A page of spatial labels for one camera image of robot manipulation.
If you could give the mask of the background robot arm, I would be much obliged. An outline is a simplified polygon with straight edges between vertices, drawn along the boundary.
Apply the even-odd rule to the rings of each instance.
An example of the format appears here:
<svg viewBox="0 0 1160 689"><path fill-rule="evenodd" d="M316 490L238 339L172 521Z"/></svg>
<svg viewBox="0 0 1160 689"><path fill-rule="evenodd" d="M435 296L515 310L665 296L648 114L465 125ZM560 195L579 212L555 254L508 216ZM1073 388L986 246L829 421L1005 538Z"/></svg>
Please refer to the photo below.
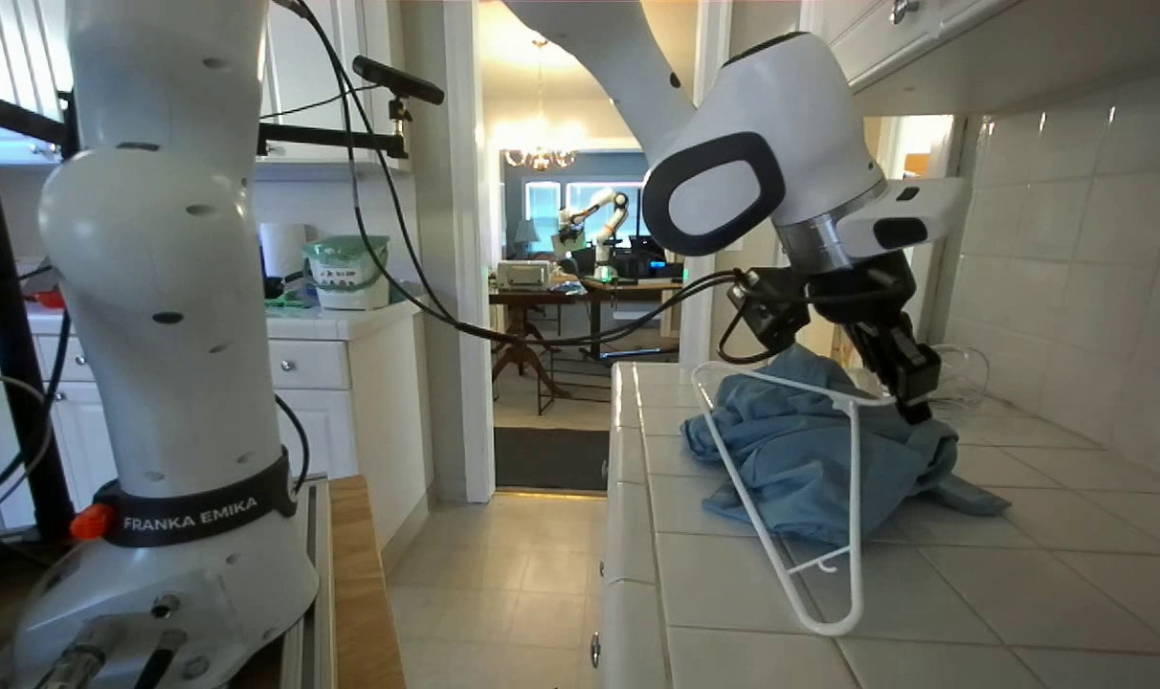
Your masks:
<svg viewBox="0 0 1160 689"><path fill-rule="evenodd" d="M599 186L585 207L560 212L555 254L579 274L592 274L613 260L625 218L629 195Z"/></svg>

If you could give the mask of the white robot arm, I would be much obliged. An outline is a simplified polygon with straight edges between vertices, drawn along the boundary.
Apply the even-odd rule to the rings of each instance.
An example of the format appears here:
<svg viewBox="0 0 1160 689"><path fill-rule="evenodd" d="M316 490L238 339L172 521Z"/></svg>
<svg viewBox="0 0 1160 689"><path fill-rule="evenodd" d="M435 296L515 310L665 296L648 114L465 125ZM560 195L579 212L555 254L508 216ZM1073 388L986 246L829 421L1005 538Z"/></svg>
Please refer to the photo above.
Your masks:
<svg viewBox="0 0 1160 689"><path fill-rule="evenodd" d="M653 241L705 258L769 223L790 269L759 339L837 322L911 421L940 359L911 338L904 254L962 216L954 181L892 181L809 29L686 97L638 0L505 0L579 59L648 152ZM79 152L37 228L120 450L113 515L37 583L0 689L223 689L316 596L278 449L246 175L266 0L67 0Z"/></svg>

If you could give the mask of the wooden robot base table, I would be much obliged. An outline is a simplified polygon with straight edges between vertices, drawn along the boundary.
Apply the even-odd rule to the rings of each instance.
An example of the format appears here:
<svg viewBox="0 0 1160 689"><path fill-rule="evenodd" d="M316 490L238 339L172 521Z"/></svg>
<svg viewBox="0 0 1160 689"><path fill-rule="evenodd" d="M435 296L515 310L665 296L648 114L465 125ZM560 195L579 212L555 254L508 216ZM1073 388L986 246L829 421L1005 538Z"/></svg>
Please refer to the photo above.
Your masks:
<svg viewBox="0 0 1160 689"><path fill-rule="evenodd" d="M368 486L314 477L303 504L316 601L278 638L274 689L405 689Z"/></svg>

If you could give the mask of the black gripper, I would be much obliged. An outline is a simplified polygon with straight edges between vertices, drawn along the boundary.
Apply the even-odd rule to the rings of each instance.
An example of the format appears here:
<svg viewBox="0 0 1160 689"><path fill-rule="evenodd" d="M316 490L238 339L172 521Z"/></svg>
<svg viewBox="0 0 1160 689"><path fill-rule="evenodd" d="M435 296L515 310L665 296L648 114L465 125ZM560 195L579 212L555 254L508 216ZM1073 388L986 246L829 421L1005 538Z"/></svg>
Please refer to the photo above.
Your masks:
<svg viewBox="0 0 1160 689"><path fill-rule="evenodd" d="M915 274L904 254L883 254L809 282L809 304L822 316L851 325L861 362L889 388L899 417L918 424L929 417L940 355L906 330L904 306L911 296Z"/></svg>

